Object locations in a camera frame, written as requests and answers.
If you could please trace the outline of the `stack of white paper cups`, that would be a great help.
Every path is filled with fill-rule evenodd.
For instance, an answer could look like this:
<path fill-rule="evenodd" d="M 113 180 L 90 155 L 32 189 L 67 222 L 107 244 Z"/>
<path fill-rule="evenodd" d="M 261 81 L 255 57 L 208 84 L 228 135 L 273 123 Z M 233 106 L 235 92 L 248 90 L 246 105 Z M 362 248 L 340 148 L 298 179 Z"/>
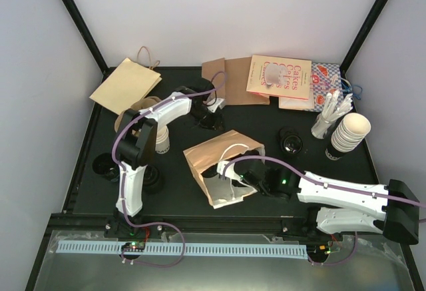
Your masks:
<path fill-rule="evenodd" d="M 170 149 L 170 139 L 168 127 L 164 126 L 157 131 L 155 151 L 158 154 L 165 154 Z"/>

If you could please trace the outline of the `orange paper bag white handles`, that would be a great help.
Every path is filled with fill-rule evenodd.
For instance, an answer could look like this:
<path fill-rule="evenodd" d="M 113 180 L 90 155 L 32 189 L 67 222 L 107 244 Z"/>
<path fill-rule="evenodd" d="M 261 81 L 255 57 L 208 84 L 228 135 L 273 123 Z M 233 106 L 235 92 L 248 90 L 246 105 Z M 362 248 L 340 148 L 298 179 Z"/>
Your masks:
<path fill-rule="evenodd" d="M 210 206 L 222 208 L 242 202 L 247 196 L 257 193 L 253 186 L 242 182 L 233 166 L 226 166 L 237 156 L 251 150 L 265 155 L 262 143 L 231 130 L 183 151 L 192 176 Z"/>

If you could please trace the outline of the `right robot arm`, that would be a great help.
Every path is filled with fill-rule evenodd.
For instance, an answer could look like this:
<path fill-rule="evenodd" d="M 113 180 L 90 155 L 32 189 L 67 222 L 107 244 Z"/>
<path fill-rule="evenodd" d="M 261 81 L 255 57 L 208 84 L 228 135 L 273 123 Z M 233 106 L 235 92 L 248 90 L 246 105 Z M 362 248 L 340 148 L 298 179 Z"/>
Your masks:
<path fill-rule="evenodd" d="M 370 232 L 400 244 L 419 242 L 423 205 L 399 180 L 358 184 L 302 172 L 275 158 L 242 156 L 223 162 L 218 172 L 264 196 L 308 205 L 283 220 L 285 234 L 306 240 L 345 232 Z"/>

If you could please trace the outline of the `black cup lid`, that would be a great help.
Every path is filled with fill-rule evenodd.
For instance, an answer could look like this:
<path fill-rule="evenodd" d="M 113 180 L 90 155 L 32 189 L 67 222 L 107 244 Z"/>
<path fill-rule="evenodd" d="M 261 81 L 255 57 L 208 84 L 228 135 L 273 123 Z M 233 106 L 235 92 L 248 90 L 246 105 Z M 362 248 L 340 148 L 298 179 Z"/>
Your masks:
<path fill-rule="evenodd" d="M 217 175 L 217 167 L 211 166 L 202 173 L 203 178 L 213 178 Z"/>

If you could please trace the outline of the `stack of plain paper cups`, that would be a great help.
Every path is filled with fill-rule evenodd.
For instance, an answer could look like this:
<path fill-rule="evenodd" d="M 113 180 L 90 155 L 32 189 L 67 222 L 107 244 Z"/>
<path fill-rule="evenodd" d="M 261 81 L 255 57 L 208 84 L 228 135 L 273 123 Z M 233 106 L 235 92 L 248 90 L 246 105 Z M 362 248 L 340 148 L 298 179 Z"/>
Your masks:
<path fill-rule="evenodd" d="M 328 159 L 336 161 L 353 151 L 371 131 L 370 121 L 359 113 L 348 113 L 334 130 L 325 149 Z"/>

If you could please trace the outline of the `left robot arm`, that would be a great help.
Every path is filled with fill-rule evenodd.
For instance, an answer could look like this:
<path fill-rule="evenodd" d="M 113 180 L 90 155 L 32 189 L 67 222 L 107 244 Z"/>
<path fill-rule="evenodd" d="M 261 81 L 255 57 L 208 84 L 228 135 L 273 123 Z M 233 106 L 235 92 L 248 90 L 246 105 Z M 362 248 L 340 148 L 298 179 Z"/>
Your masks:
<path fill-rule="evenodd" d="M 124 112 L 112 146 L 112 159 L 120 171 L 116 208 L 124 214 L 119 228 L 128 237 L 142 232 L 143 221 L 135 216 L 142 210 L 144 173 L 155 154 L 157 132 L 172 121 L 190 114 L 203 129 L 224 130 L 222 108 L 212 81 L 202 79 L 200 88 L 181 86 L 167 98 L 146 109 Z"/>

